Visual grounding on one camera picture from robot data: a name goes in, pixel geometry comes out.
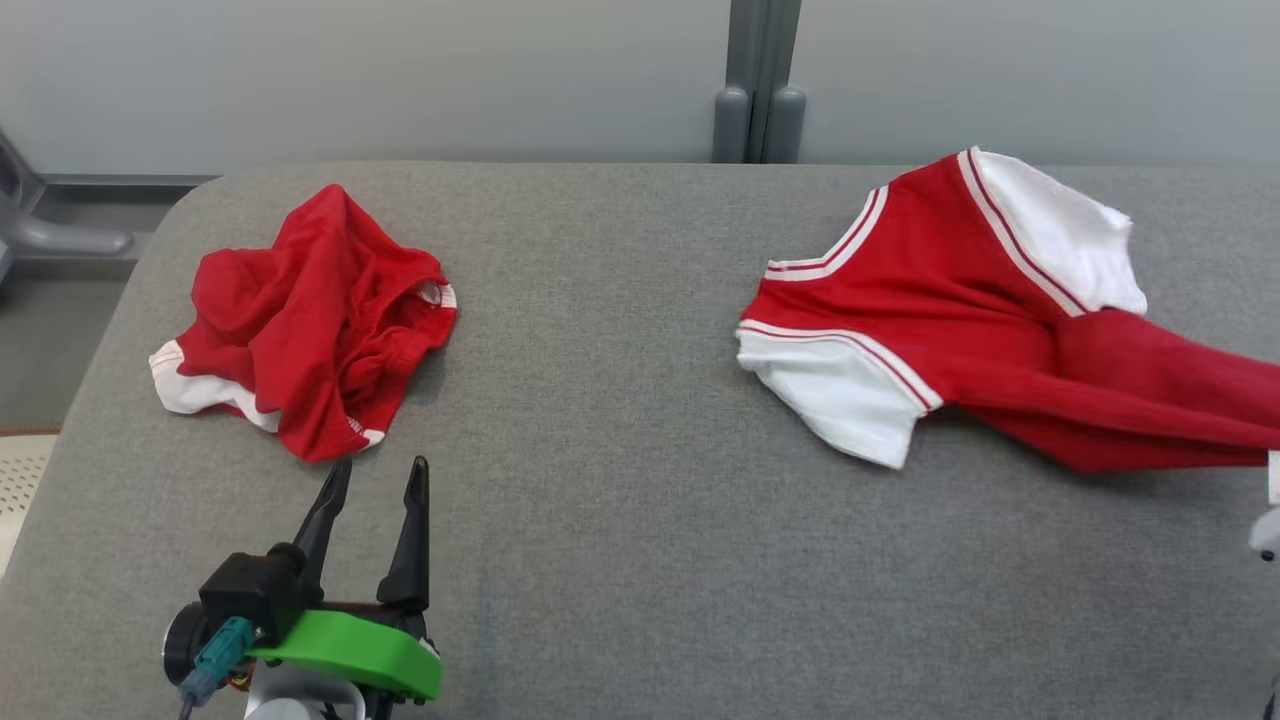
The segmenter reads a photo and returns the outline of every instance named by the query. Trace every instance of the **gray table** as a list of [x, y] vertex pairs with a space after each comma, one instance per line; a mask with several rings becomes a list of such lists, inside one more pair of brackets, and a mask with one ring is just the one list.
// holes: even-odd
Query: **gray table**
[[[160, 407], [146, 356], [200, 258], [266, 246], [329, 182], [436, 254], [461, 316], [358, 456], [329, 596], [371, 600], [433, 464], [424, 717], [1256, 717], [1280, 570], [1261, 470], [1082, 478], [954, 414], [901, 473], [741, 372], [769, 258], [819, 255], [897, 168], [328, 164], [207, 184], [124, 292], [0, 584], [0, 714], [177, 714], [165, 624], [288, 539], [325, 469]], [[1280, 179], [1052, 170], [1134, 215], [1152, 318], [1280, 360]], [[220, 693], [197, 719], [236, 717]]]

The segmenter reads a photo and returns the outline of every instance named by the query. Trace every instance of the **green plastic part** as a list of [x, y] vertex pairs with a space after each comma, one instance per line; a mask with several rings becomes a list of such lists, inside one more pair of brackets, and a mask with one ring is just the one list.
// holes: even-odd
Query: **green plastic part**
[[282, 660], [411, 698], [435, 700], [444, 667], [408, 633], [334, 610], [307, 610], [279, 647], [255, 647], [259, 660]]

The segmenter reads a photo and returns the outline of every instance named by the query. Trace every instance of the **clothing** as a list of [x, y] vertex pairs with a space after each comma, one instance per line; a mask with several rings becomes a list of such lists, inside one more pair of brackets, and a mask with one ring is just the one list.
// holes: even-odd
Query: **clothing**
[[269, 250], [206, 255], [191, 297], [195, 323], [150, 359], [161, 404], [241, 415], [307, 461], [378, 445], [457, 315], [439, 261], [335, 184], [289, 213]]
[[1078, 470], [1266, 464], [1280, 366], [1143, 319], [1130, 228], [966, 150], [872, 191], [822, 258], [769, 263], [739, 361], [826, 442], [891, 468], [943, 405]]

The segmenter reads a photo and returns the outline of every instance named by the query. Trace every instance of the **white perforated basket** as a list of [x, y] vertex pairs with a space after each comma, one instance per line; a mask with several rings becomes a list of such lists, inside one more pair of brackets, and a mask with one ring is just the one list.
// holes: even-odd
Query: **white perforated basket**
[[54, 434], [0, 437], [0, 575], [56, 441]]

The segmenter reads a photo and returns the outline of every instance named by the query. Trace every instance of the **red fabric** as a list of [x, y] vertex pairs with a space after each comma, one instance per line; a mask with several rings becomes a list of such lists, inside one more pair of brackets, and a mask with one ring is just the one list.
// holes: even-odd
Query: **red fabric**
[[893, 181], [832, 274], [765, 277], [744, 318], [870, 336], [946, 404], [1078, 470], [1263, 465], [1280, 448], [1280, 366], [1121, 310], [1069, 316], [1005, 252], [956, 158]]
[[420, 296], [424, 283], [448, 284], [439, 261], [397, 245], [330, 184], [289, 213], [269, 250], [201, 260], [178, 373], [244, 386], [259, 411], [280, 411], [280, 442], [302, 460], [364, 450], [348, 418], [385, 432], [413, 369], [453, 327], [456, 309]]

